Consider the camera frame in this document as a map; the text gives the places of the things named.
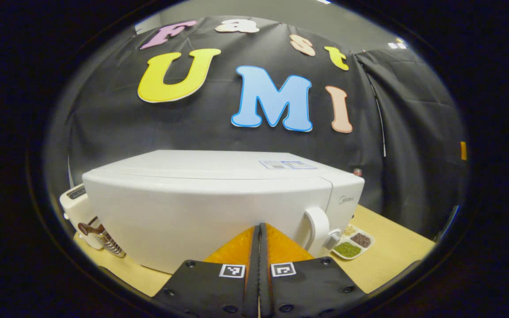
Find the table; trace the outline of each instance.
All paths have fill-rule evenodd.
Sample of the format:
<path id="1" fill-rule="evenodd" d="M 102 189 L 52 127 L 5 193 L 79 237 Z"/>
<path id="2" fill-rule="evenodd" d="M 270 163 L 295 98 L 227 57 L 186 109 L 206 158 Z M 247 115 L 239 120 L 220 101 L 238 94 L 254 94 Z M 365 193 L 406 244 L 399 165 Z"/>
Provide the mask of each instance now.
<path id="1" fill-rule="evenodd" d="M 351 277 L 362 291 L 369 293 L 400 274 L 412 262 L 424 258 L 434 242 L 371 210 L 358 205 L 350 224 L 364 230 L 375 239 L 374 245 L 353 260 L 331 257 Z M 107 268 L 121 280 L 148 296 L 154 296 L 171 274 L 158 272 L 137 264 L 131 256 L 118 258 L 105 250 L 91 248 L 77 235 L 74 241 L 95 264 Z"/>

